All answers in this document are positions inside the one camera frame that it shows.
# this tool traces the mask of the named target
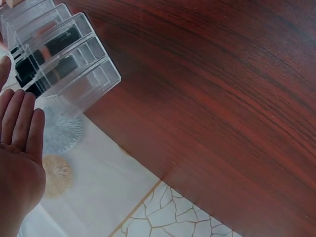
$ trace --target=clear acrylic organizer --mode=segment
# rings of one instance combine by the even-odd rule
[[[74,118],[120,82],[85,14],[71,16],[52,0],[5,5],[0,14],[17,81],[56,114]]]

